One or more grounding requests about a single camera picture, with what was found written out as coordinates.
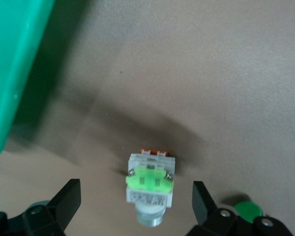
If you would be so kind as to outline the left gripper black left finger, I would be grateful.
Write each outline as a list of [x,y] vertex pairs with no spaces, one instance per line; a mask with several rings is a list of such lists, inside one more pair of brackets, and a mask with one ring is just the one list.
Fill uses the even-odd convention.
[[30,205],[9,220],[11,236],[63,236],[81,205],[81,182],[70,179],[49,201]]

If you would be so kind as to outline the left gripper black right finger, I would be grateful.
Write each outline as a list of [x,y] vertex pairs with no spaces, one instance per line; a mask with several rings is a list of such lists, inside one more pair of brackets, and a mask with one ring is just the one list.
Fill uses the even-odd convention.
[[188,236],[251,235],[251,224],[229,209],[218,208],[202,181],[193,182],[192,208],[198,224]]

